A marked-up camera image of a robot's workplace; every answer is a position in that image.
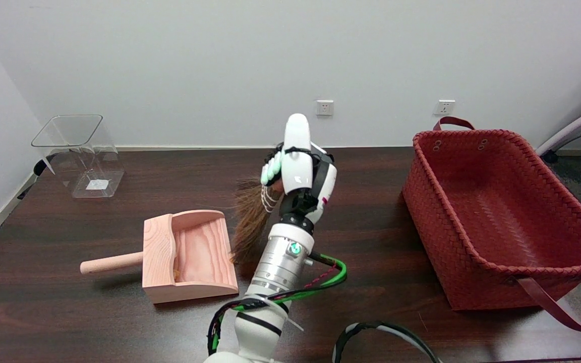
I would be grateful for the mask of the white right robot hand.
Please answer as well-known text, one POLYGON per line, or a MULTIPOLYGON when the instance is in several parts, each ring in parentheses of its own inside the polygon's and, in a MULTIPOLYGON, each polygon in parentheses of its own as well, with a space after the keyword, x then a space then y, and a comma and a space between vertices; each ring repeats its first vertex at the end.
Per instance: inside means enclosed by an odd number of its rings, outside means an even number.
POLYGON ((308 119, 293 113, 284 140, 261 168, 261 204, 267 212, 281 201, 280 220, 313 230, 328 204, 337 177, 334 157, 311 141, 308 119))

